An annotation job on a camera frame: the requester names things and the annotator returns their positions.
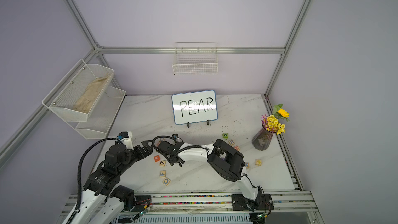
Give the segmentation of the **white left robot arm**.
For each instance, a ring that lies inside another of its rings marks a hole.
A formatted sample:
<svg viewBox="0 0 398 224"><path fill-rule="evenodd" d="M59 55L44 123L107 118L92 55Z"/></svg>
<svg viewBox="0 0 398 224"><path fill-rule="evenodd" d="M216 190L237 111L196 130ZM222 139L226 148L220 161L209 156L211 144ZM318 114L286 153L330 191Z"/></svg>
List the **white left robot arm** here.
<svg viewBox="0 0 398 224"><path fill-rule="evenodd" d="M84 184L81 169L78 169L77 202L64 220L65 224L110 224L121 212L136 212L135 217L128 219L134 222L151 210L150 196L137 199L134 190L119 182L121 175L134 163L152 154L153 142L144 141L133 146L127 132L111 140L114 145Z"/></svg>

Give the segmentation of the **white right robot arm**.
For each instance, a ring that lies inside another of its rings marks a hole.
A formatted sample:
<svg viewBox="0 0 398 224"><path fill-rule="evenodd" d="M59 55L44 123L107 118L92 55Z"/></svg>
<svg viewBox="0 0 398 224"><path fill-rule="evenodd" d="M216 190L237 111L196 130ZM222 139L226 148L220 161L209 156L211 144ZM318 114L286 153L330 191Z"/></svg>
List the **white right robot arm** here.
<svg viewBox="0 0 398 224"><path fill-rule="evenodd" d="M180 167L187 161L207 162L222 178L237 183L244 198L245 208L258 210L262 202L262 188L255 186L247 175L244 155L223 140L208 145L192 145L182 141L170 144L161 141L155 150L170 165Z"/></svg>

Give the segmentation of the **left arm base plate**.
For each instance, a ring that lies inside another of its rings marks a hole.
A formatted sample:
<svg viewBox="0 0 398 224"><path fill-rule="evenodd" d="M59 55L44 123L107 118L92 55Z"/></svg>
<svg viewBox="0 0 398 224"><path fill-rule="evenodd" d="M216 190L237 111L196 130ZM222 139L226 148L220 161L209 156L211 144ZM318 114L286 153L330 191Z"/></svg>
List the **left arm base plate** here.
<svg viewBox="0 0 398 224"><path fill-rule="evenodd" d="M131 212L138 213L143 211L146 207L149 207L152 202L152 196L150 195L135 195L135 205Z"/></svg>

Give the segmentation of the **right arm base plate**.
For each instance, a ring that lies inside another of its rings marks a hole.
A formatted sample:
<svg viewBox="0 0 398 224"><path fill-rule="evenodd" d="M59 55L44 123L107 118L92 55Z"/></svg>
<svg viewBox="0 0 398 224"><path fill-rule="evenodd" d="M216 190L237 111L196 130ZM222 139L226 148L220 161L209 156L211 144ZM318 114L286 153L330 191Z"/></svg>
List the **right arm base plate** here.
<svg viewBox="0 0 398 224"><path fill-rule="evenodd" d="M260 200L249 200L242 194L233 194L232 207L234 211L273 211L274 203L270 194L262 194Z"/></svg>

